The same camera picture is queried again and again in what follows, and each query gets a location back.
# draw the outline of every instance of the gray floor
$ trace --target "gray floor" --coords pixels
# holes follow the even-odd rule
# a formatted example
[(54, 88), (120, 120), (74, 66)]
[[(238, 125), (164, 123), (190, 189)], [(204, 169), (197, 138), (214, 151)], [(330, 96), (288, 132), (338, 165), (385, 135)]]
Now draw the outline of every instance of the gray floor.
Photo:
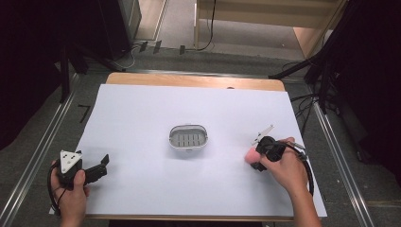
[[(294, 57), (296, 55), (285, 58), (286, 54), (282, 55), (283, 58), (268, 58), (251, 53), (246, 55), (235, 55), (235, 53), (220, 54), (211, 51), (192, 51), (179, 55), (177, 49), (161, 49), (159, 54), (153, 55), (151, 47), (141, 53), (135, 50), (133, 56), (135, 57), (134, 66), (127, 71), (162, 70), (237, 74), (244, 78), (265, 78), (267, 75), (281, 72), (283, 66), (296, 60), (296, 57)], [(121, 60), (120, 63), (129, 65), (131, 61), (131, 57), (128, 56), (126, 59)], [(90, 70), (87, 75), (79, 75), (79, 84), (76, 87), (71, 106), (48, 148), (48, 152), (44, 159), (41, 160), (38, 173), (33, 176), (32, 185), (26, 192), (25, 199), (11, 226), (57, 226), (59, 223), (55, 217), (48, 215), (50, 206), (45, 181), (47, 170), (50, 162), (58, 158), (58, 153), (61, 149), (75, 150), (87, 122), (87, 118), (85, 118), (80, 123), (85, 110), (78, 105), (90, 105), (93, 107), (99, 85), (104, 83), (111, 73), (94, 61), (88, 60), (88, 62), (90, 63)], [(308, 94), (307, 86), (302, 80), (305, 70), (291, 75), (289, 79), (283, 79), (290, 97)], [(2, 179), (0, 182), (0, 205), (2, 209), (6, 206), (12, 189), (22, 176), (31, 156), (40, 143), (53, 114), (59, 108), (60, 96), (61, 91), (59, 89), (48, 98), (42, 108), (31, 118), (18, 138), (7, 148), (0, 150), (0, 177)], [(298, 102), (294, 103), (293, 107), (294, 112), (297, 112)], [(394, 176), (383, 166), (367, 166), (359, 162), (356, 150), (340, 117), (329, 112), (328, 118), (339, 140), (347, 163), (354, 174), (357, 186), (368, 204), (368, 210), (375, 226), (399, 226), (401, 189), (396, 184)], [(328, 214), (328, 217), (323, 219), (323, 225), (359, 226), (357, 215), (323, 134), (322, 126), (314, 111), (311, 112), (306, 124), (304, 142), (308, 149), (310, 161)], [(106, 219), (87, 219), (84, 226), (108, 226), (108, 222)], [(293, 225), (291, 222), (267, 224), (269, 226)]]

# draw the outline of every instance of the pink sponge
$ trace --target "pink sponge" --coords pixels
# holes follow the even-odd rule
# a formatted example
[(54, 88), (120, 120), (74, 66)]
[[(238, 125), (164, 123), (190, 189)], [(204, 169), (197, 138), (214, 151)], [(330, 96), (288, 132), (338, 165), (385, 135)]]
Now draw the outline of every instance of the pink sponge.
[(256, 151), (254, 148), (250, 148), (247, 154), (245, 155), (245, 162), (248, 164), (258, 163), (260, 161), (260, 153)]

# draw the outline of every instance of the human hand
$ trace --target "human hand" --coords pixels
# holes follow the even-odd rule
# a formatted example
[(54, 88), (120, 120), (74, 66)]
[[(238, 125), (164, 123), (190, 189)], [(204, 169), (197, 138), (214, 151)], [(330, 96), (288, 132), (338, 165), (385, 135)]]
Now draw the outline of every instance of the human hand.
[[(280, 140), (280, 142), (295, 142), (293, 137)], [(259, 161), (273, 175), (274, 179), (281, 184), (289, 194), (306, 190), (307, 173), (302, 161), (298, 158), (297, 153), (291, 148), (284, 150), (281, 160), (271, 162), (266, 155), (261, 155)]]
[(66, 190), (61, 187), (57, 177), (57, 169), (52, 170), (51, 188), (61, 210), (61, 226), (80, 226), (83, 222), (86, 212), (86, 198), (90, 192), (88, 187), (83, 186), (84, 183), (85, 171), (79, 170), (74, 177), (74, 189)]

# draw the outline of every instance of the soap dish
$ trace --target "soap dish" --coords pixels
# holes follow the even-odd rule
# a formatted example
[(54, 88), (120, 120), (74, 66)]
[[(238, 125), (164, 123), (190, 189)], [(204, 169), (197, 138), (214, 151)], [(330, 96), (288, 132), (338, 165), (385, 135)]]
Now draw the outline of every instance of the soap dish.
[(169, 140), (170, 145), (178, 151), (197, 151), (206, 145), (207, 132), (201, 125), (176, 126), (171, 130)]

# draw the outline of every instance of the table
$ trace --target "table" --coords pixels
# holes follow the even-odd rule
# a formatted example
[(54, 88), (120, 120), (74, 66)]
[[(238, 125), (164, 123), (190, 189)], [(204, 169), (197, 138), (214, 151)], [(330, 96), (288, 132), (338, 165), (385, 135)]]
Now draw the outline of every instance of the table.
[[(215, 20), (292, 26), (306, 58), (341, 17), (346, 0), (217, 0)], [(198, 0), (194, 42), (198, 48), (200, 19), (211, 19), (214, 0)]]
[[(285, 214), (288, 214), (288, 211), (292, 212), (287, 192), (272, 176), (269, 176), (269, 172), (255, 173), (256, 170), (251, 169), (243, 161), (246, 150), (257, 135), (257, 132), (254, 132), (255, 129), (264, 130), (265, 120), (257, 119), (256, 116), (260, 113), (252, 113), (251, 115), (255, 117), (248, 119), (240, 116), (249, 113), (238, 111), (243, 107), (248, 110), (249, 107), (254, 106), (251, 102), (241, 101), (243, 96), (262, 95), (260, 98), (269, 103), (274, 103), (275, 97), (281, 97), (281, 100), (288, 99), (281, 81), (112, 73), (106, 83), (107, 85), (100, 88), (98, 99), (109, 100), (111, 106), (105, 106), (104, 103), (99, 104), (96, 101), (85, 133), (78, 145), (78, 149), (90, 157), (84, 158), (84, 165), (89, 161), (89, 165), (86, 164), (88, 166), (96, 163), (94, 161), (96, 156), (102, 157), (104, 152), (112, 153), (111, 162), (108, 165), (109, 174), (104, 177), (104, 180), (96, 182), (95, 190), (92, 191), (92, 197), (103, 198), (103, 200), (88, 201), (88, 218), (240, 221), (293, 219), (289, 215), (280, 216), (282, 212)], [(215, 88), (234, 89), (230, 91)], [(269, 100), (263, 96), (266, 92), (261, 90), (273, 90), (269, 93)], [(165, 104), (176, 96), (182, 103), (196, 100), (196, 105), (192, 105), (191, 108), (199, 105), (201, 110), (199, 113), (196, 111), (196, 117), (193, 115), (190, 117), (205, 123), (208, 130), (208, 145), (201, 154), (195, 154), (189, 158), (171, 152), (167, 143), (163, 142), (166, 139), (166, 133), (171, 129), (170, 122), (166, 122), (166, 119), (171, 118), (164, 117), (174, 116), (180, 121), (183, 116), (188, 115), (182, 113), (186, 112), (185, 108), (177, 112), (181, 102)], [(193, 97), (205, 97), (207, 107), (202, 108), (205, 107), (205, 100)], [(217, 102), (214, 100), (219, 98), (240, 103), (240, 105), (234, 107), (233, 111), (226, 110), (225, 106), (215, 105)], [(163, 107), (157, 109), (163, 105), (172, 105), (170, 108), (172, 110)], [(272, 108), (275, 110), (274, 113), (265, 114), (265, 106), (265, 109), (261, 110), (262, 115), (277, 119), (285, 115), (283, 113), (292, 114), (292, 108), (287, 104), (273, 104)], [(246, 120), (245, 126), (243, 120), (242, 123), (239, 122), (241, 119)], [(238, 122), (233, 125), (230, 123), (233, 120)], [(297, 141), (303, 143), (297, 126), (298, 132), (292, 128), (294, 124), (296, 125), (295, 117), (284, 118), (278, 122), (282, 129), (277, 129), (273, 136), (291, 133)], [(236, 131), (240, 129), (239, 134), (230, 132), (235, 129)], [(217, 152), (220, 146), (224, 146), (225, 149)], [(221, 162), (225, 160), (223, 157), (226, 157), (228, 151), (231, 158)], [(148, 160), (152, 161), (151, 166), (148, 165)], [(119, 193), (111, 193), (116, 190), (119, 190)], [(266, 195), (266, 190), (270, 190), (271, 193)], [(317, 186), (315, 191), (315, 202), (317, 201), (318, 206), (322, 207), (323, 202)], [(194, 194), (197, 195), (196, 198), (193, 198), (192, 192), (196, 192)], [(266, 216), (266, 210), (263, 208), (266, 206), (271, 210), (268, 213), (275, 215)], [(183, 208), (186, 209), (186, 207), (190, 208), (183, 214)], [(320, 214), (325, 217), (325, 210)]]

